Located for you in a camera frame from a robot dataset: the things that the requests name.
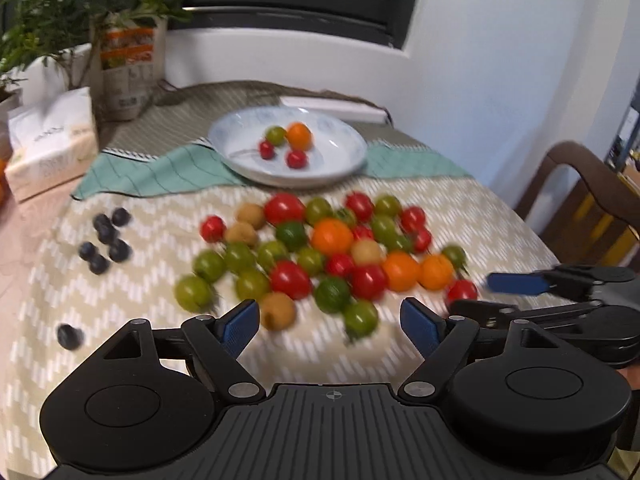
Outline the orange mandarin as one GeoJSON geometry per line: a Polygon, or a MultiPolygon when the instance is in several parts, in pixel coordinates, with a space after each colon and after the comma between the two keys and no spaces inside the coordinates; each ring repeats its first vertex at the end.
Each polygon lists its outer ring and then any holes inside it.
{"type": "Polygon", "coordinates": [[[302,122],[293,122],[285,130],[285,139],[292,150],[309,151],[314,146],[311,130],[302,122]]]}

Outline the teal checked cloth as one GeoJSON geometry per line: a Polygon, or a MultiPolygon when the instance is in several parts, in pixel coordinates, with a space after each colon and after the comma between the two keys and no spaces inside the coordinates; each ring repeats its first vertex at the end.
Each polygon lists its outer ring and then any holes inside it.
{"type": "MultiPolygon", "coordinates": [[[[426,146],[368,145],[367,161],[358,177],[382,180],[466,178],[469,174],[426,146]]],[[[160,157],[107,148],[99,154],[72,192],[73,200],[101,193],[134,198],[192,193],[213,186],[247,186],[250,181],[224,166],[220,155],[200,139],[160,157]]]]}

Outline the red textured strawberry fruit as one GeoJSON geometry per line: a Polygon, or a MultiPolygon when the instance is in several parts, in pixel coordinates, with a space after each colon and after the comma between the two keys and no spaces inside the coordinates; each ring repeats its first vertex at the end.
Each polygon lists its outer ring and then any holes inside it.
{"type": "Polygon", "coordinates": [[[288,168],[294,170],[304,169],[308,165],[308,156],[304,151],[291,150],[286,153],[285,162],[288,168]]]}

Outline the olive checked cloth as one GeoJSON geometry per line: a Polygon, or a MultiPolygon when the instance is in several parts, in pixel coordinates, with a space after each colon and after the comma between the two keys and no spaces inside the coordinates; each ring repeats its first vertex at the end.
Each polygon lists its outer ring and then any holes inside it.
{"type": "Polygon", "coordinates": [[[376,107],[359,96],[330,90],[311,91],[273,82],[232,80],[176,88],[161,81],[142,112],[130,122],[101,126],[104,152],[134,157],[160,157],[175,148],[206,138],[216,120],[237,110],[279,105],[282,96],[345,101],[376,107]]]}

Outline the green lime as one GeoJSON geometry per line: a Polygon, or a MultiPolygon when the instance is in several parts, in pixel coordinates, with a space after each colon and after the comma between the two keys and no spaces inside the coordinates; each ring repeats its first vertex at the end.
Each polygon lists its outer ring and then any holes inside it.
{"type": "Polygon", "coordinates": [[[338,276],[327,276],[321,280],[312,294],[317,307],[326,314],[342,312],[352,298],[349,284],[338,276]]]}

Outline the tissue pack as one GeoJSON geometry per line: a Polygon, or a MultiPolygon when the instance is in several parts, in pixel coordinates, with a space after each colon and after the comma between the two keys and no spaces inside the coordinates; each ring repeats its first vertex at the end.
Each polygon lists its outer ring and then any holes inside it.
{"type": "Polygon", "coordinates": [[[19,203],[82,176],[99,154],[88,87],[11,110],[8,128],[4,174],[19,203]]]}

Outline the printed paper bag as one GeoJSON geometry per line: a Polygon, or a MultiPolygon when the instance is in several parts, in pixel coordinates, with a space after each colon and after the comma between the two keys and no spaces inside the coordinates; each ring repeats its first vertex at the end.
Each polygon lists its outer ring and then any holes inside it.
{"type": "Polygon", "coordinates": [[[136,118],[165,75],[167,21],[107,29],[99,50],[100,100],[110,122],[136,118]]]}

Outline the potted green plant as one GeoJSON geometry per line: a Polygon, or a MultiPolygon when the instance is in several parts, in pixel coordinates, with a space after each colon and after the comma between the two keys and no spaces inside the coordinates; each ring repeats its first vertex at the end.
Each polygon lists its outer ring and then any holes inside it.
{"type": "Polygon", "coordinates": [[[1,29],[1,93],[35,62],[53,65],[66,89],[86,84],[100,100],[99,50],[107,29],[130,23],[153,27],[155,19],[184,21],[180,0],[2,0],[13,10],[1,29]]]}

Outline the beige chevron tablecloth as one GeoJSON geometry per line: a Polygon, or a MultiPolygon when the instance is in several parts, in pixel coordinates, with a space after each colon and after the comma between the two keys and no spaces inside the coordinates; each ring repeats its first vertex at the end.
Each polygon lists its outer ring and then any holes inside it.
{"type": "MultiPolygon", "coordinates": [[[[489,188],[471,178],[376,180],[353,178],[324,191],[340,206],[360,191],[395,196],[421,207],[435,249],[461,246],[470,279],[491,272],[530,272],[555,264],[555,255],[489,188]]],[[[156,328],[186,319],[174,285],[205,248],[201,222],[232,221],[245,204],[269,192],[244,186],[154,198],[99,194],[72,200],[64,190],[6,210],[1,221],[1,471],[9,479],[37,479],[53,468],[39,431],[44,398],[102,342],[132,318],[156,328]],[[56,328],[84,334],[63,349],[56,328]]],[[[270,387],[277,382],[390,382],[400,384],[419,361],[398,325],[400,298],[386,292],[376,332],[348,344],[339,318],[299,301],[293,327],[260,332],[242,353],[243,366],[270,387]]]]}

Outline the large red tomato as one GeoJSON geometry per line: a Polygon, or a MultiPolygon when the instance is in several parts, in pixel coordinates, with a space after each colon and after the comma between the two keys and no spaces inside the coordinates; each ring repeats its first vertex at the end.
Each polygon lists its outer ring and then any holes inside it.
{"type": "Polygon", "coordinates": [[[445,302],[449,306],[458,300],[477,300],[478,289],[476,285],[469,280],[454,281],[446,290],[445,302]]]}

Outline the brown longan fruit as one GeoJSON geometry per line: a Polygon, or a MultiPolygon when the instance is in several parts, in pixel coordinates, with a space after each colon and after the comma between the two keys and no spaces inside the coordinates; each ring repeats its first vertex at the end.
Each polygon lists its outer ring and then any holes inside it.
{"type": "Polygon", "coordinates": [[[265,330],[280,332],[291,327],[296,321],[294,301],[283,292],[268,292],[258,304],[260,324],[265,330]]]}

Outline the lone blueberry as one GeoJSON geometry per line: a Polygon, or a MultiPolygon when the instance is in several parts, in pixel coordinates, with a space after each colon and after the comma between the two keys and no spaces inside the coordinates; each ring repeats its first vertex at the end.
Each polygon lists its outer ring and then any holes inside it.
{"type": "Polygon", "coordinates": [[[84,342],[84,334],[79,328],[70,324],[60,324],[56,328],[56,340],[63,349],[75,351],[84,342]]]}

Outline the green tomato in bowl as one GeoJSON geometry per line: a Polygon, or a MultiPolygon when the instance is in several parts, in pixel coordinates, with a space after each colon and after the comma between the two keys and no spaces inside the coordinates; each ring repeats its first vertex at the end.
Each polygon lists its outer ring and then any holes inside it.
{"type": "Polygon", "coordinates": [[[271,145],[275,146],[276,148],[278,146],[285,144],[285,141],[286,141],[285,128],[280,126],[269,127],[265,131],[265,140],[269,142],[271,145]]]}

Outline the small red cherry tomato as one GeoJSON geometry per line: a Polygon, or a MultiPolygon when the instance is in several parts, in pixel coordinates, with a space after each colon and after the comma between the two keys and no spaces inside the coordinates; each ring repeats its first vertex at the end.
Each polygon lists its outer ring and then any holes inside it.
{"type": "Polygon", "coordinates": [[[267,140],[258,143],[257,148],[246,148],[238,153],[238,156],[259,156],[261,159],[271,160],[276,157],[276,149],[274,145],[267,140]]]}

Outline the wooden chair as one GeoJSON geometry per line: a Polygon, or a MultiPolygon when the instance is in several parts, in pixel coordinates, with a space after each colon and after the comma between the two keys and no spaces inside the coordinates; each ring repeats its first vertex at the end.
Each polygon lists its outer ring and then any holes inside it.
{"type": "Polygon", "coordinates": [[[639,192],[588,148],[555,144],[515,207],[526,219],[549,178],[562,166],[578,181],[542,230],[540,239],[566,264],[628,266],[639,271],[639,192]]]}

